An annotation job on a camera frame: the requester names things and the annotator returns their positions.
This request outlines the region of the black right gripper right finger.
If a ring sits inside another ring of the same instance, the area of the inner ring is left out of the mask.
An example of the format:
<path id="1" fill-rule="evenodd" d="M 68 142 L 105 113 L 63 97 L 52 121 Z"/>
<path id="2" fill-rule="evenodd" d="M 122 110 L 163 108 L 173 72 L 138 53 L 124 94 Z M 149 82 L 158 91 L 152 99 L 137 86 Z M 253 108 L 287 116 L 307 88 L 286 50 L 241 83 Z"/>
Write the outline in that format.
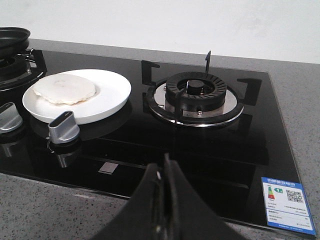
<path id="1" fill-rule="evenodd" d="M 164 179 L 169 240 L 241 240 L 243 236 L 224 223 L 200 198 L 179 164 L 164 155 Z"/>

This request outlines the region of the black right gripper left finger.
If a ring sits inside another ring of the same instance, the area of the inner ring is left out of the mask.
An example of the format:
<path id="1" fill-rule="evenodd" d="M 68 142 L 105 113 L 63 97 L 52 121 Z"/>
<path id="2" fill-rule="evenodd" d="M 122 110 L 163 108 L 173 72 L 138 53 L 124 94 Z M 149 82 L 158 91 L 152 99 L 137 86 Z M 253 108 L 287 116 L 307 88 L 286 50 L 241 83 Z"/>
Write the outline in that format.
<path id="1" fill-rule="evenodd" d="M 162 240 L 158 166 L 147 166 L 130 200 L 115 218 L 92 237 L 93 240 Z"/>

